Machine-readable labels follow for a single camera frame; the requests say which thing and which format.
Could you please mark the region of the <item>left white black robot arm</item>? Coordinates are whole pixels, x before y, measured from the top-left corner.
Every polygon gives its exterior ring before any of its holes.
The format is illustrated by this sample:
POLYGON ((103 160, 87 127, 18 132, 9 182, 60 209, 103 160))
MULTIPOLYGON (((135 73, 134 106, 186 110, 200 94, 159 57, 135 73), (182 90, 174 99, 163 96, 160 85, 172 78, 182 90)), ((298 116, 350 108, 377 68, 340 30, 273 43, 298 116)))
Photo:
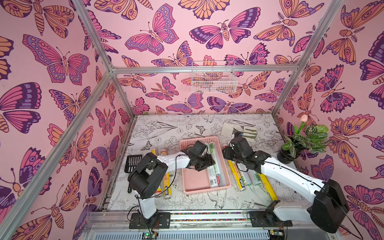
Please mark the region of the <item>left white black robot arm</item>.
POLYGON ((215 164, 208 147, 196 141, 192 147, 173 155, 157 156, 146 154, 128 176, 129 188, 136 194, 139 211, 145 220, 150 220, 158 212, 155 205, 155 192, 164 176, 173 170, 192 169, 203 171, 215 164))

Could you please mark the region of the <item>clear silver wrap roll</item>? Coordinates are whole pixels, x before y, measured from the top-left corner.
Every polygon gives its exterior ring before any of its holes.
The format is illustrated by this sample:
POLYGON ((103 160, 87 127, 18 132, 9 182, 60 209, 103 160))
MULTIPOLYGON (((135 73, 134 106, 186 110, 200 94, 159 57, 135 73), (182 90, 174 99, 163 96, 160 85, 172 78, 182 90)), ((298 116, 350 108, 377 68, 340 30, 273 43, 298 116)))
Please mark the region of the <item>clear silver wrap roll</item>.
POLYGON ((220 187, 227 186, 227 180, 224 175, 223 167, 220 163, 216 163, 214 166, 216 177, 218 179, 218 184, 220 187))

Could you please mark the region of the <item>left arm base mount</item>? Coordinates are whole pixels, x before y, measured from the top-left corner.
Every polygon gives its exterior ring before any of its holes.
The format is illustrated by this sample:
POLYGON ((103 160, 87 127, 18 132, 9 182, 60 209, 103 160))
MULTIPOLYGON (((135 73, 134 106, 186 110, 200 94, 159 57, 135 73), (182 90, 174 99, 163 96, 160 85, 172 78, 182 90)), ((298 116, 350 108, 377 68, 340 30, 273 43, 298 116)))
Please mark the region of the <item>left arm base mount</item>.
POLYGON ((156 212, 149 219, 145 219, 142 214, 133 213, 130 219, 130 229, 169 229, 171 223, 170 212, 156 212))

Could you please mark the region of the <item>white green wrap roll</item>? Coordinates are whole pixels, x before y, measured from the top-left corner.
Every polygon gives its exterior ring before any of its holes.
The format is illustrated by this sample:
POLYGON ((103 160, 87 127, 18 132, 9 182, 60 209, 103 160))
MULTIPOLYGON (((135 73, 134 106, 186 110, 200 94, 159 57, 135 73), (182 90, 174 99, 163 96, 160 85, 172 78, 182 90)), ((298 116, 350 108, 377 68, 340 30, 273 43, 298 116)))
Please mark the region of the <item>white green wrap roll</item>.
POLYGON ((208 144, 209 153, 214 160, 214 163, 207 168, 211 188, 216 188, 220 185, 220 178, 218 177, 218 173, 217 173, 217 168, 218 168, 217 157, 215 154, 214 146, 215 146, 214 142, 210 142, 208 144))

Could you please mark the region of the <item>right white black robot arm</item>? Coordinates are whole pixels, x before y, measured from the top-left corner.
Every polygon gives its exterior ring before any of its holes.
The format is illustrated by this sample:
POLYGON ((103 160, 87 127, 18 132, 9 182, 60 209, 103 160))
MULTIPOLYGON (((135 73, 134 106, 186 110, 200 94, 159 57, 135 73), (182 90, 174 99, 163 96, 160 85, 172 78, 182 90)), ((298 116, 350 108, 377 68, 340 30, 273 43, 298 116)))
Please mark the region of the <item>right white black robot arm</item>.
POLYGON ((222 150, 226 160, 242 164, 273 178, 303 196, 308 206, 276 203, 273 215, 280 221, 312 222, 327 233, 336 233, 350 210, 340 184, 305 175, 263 151, 254 151, 243 137, 235 137, 222 150))

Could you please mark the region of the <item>clear green wrap roll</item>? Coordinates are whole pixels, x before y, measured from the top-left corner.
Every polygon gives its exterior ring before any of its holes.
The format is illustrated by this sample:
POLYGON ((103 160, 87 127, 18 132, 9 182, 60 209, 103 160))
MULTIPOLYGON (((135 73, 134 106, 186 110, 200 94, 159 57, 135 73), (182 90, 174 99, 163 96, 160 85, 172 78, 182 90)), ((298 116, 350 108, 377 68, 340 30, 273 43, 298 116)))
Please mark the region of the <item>clear green wrap roll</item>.
POLYGON ((262 184, 260 176, 255 171, 248 170, 243 164, 239 164, 238 168, 246 186, 260 186, 262 184))

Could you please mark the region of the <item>pink plastic basket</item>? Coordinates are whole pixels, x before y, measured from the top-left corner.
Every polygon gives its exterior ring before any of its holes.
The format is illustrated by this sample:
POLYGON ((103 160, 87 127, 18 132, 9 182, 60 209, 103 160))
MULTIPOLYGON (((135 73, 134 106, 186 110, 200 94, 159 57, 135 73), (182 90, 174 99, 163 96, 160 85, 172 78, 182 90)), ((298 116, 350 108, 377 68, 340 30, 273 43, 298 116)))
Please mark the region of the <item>pink plastic basket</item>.
POLYGON ((184 193, 186 195, 201 194, 201 193, 207 193, 212 191, 226 190, 229 187, 231 187, 231 181, 230 181, 229 173, 226 167, 226 160, 224 159, 223 154, 221 153, 219 138, 215 136, 209 136, 204 138, 181 140, 180 149, 184 150, 187 147, 192 147, 196 141, 201 141, 207 146, 210 142, 214 142, 217 163, 220 163, 223 167, 224 175, 227 180, 227 186, 225 187, 218 186, 216 188, 211 188, 207 169, 202 170, 200 172, 193 169, 183 169, 182 178, 183 178, 184 193))

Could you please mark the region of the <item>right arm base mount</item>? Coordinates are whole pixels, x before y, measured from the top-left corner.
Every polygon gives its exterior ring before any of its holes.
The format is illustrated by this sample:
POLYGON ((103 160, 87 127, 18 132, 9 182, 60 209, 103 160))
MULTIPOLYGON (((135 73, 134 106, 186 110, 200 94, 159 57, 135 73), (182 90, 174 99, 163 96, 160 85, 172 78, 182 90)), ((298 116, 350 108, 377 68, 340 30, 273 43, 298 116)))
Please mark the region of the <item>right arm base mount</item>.
POLYGON ((292 221, 281 221, 273 213, 266 211, 249 211, 247 218, 251 221, 254 228, 279 228, 279 227, 292 227, 292 221))

